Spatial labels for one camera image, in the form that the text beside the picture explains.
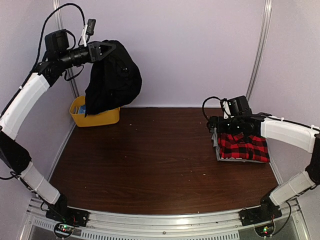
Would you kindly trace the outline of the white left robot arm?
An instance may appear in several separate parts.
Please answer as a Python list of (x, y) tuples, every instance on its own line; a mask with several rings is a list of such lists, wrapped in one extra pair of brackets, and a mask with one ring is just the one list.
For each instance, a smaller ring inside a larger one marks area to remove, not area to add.
[(52, 87), (67, 69), (104, 60), (115, 49), (112, 41), (92, 41), (70, 48), (67, 40), (47, 42), (45, 59), (36, 62), (0, 115), (0, 158), (12, 170), (13, 177), (35, 192), (61, 222), (72, 218), (67, 198), (37, 170), (29, 152), (16, 142), (19, 130), (40, 97)]

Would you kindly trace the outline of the black long sleeve shirt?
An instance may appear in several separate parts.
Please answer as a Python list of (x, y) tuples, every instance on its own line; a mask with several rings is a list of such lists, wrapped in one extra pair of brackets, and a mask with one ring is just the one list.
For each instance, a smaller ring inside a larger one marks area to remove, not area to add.
[(118, 40), (104, 40), (115, 49), (93, 63), (85, 90), (85, 115), (93, 116), (130, 104), (142, 88), (140, 70)]

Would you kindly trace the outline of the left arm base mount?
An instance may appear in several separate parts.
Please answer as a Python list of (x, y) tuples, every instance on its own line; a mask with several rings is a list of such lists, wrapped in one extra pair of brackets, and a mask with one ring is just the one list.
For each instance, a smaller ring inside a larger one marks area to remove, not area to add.
[(74, 227), (86, 227), (90, 213), (87, 210), (68, 207), (68, 200), (61, 194), (55, 204), (51, 204), (41, 196), (41, 210), (45, 212), (47, 219), (62, 222)]

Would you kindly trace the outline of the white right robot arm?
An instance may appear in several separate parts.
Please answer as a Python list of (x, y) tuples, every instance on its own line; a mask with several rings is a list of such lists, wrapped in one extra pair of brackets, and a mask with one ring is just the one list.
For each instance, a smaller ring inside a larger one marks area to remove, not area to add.
[(302, 210), (320, 202), (320, 128), (270, 114), (212, 116), (206, 127), (212, 134), (217, 159), (224, 162), (271, 164), (281, 183), (265, 195), (256, 210), (268, 220), (278, 205), (297, 199)]

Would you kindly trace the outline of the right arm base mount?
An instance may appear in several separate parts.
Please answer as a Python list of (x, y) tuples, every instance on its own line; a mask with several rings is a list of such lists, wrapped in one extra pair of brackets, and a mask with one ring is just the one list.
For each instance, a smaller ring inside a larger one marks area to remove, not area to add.
[(253, 208), (243, 208), (238, 212), (242, 226), (256, 225), (271, 221), (282, 216), (282, 211), (275, 205), (269, 197), (264, 197), (260, 201), (260, 206)]

